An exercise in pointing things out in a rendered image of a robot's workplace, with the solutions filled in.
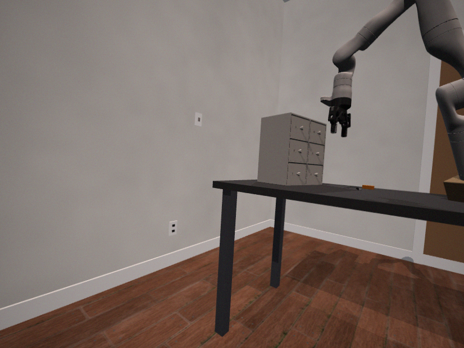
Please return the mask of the beige drawer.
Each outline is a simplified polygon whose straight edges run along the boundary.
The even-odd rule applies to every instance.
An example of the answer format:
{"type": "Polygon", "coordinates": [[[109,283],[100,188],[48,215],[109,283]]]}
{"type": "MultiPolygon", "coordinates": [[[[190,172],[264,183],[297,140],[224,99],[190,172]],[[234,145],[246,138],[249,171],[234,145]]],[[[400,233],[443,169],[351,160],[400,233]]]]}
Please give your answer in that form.
{"type": "Polygon", "coordinates": [[[319,123],[315,123],[311,121],[310,124],[310,140],[317,143],[325,143],[325,125],[321,125],[319,123]]]}
{"type": "Polygon", "coordinates": [[[323,159],[324,159],[324,146],[309,143],[308,163],[323,164],[323,159]]]}
{"type": "Polygon", "coordinates": [[[289,161],[307,162],[308,145],[306,142],[292,140],[289,142],[289,161]]]}
{"type": "Polygon", "coordinates": [[[286,184],[305,184],[306,165],[288,163],[288,174],[286,184]]]}
{"type": "Polygon", "coordinates": [[[306,184],[321,184],[322,182],[322,166],[307,165],[306,184]]]}
{"type": "Polygon", "coordinates": [[[290,126],[290,137],[308,140],[309,127],[310,127],[310,123],[308,120],[292,115],[291,126],[290,126]]]}

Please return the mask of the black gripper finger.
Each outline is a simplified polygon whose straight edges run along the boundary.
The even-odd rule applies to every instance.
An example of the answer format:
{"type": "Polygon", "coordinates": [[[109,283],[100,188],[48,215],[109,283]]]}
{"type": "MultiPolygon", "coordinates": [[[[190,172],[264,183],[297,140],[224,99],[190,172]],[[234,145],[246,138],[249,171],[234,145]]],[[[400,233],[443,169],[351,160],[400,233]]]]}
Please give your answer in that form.
{"type": "Polygon", "coordinates": [[[330,133],[332,133],[332,134],[336,133],[337,122],[344,115],[344,111],[341,111],[340,115],[338,117],[336,117],[336,113],[337,113],[336,109],[337,109],[337,106],[330,107],[330,109],[329,109],[328,121],[330,121],[330,123],[331,123],[331,131],[330,131],[330,133]],[[332,116],[332,118],[331,118],[331,116],[332,116]]]}
{"type": "Polygon", "coordinates": [[[342,126],[341,137],[347,137],[347,130],[349,127],[351,127],[351,114],[344,113],[344,117],[345,117],[345,121],[339,123],[342,126]]]}

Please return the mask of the white small chest of drawers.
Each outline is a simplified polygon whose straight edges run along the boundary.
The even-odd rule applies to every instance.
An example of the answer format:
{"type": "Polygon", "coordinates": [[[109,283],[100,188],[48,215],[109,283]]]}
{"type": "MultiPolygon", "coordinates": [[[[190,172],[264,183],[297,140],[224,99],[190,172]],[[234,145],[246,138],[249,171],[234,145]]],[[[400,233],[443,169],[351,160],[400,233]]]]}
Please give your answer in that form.
{"type": "Polygon", "coordinates": [[[289,142],[290,139],[318,144],[324,146],[325,143],[317,143],[310,140],[310,127],[308,140],[290,137],[290,126],[292,115],[304,118],[311,121],[326,125],[325,123],[312,120],[307,117],[297,115],[295,113],[285,113],[261,118],[261,132],[260,132],[260,149],[258,159],[258,176],[257,182],[265,182],[278,185],[322,185],[321,184],[286,184],[288,174],[288,163],[295,163],[297,161],[289,161],[289,142]]]}

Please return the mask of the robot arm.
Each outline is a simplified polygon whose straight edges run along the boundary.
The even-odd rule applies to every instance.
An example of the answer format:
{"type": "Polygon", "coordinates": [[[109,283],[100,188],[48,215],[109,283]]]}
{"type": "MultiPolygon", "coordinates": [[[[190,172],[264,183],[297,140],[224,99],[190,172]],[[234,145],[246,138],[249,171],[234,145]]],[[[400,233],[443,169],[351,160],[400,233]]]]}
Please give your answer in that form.
{"type": "Polygon", "coordinates": [[[334,77],[333,93],[331,97],[322,96],[320,102],[331,107],[335,98],[352,99],[352,76],[356,66],[354,54],[367,49],[413,4],[417,7],[420,32],[427,52],[450,64],[462,78],[438,87],[435,96],[459,178],[464,181],[464,116],[456,113],[456,110],[464,108],[464,35],[450,0],[394,0],[335,52],[333,64],[339,71],[334,77]]]}

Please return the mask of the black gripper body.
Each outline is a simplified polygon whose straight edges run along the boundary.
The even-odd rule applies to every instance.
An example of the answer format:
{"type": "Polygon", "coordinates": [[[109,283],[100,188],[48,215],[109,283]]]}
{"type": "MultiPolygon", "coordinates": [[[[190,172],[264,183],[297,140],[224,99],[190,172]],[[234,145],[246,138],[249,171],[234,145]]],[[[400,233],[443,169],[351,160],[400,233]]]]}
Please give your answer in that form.
{"type": "MultiPolygon", "coordinates": [[[[338,117],[341,113],[341,111],[344,111],[344,113],[347,113],[347,110],[351,108],[351,98],[347,97],[340,97],[340,98],[335,98],[331,101],[331,106],[337,106],[337,113],[336,117],[338,117]]],[[[344,122],[345,117],[344,115],[338,122],[344,122]]]]}

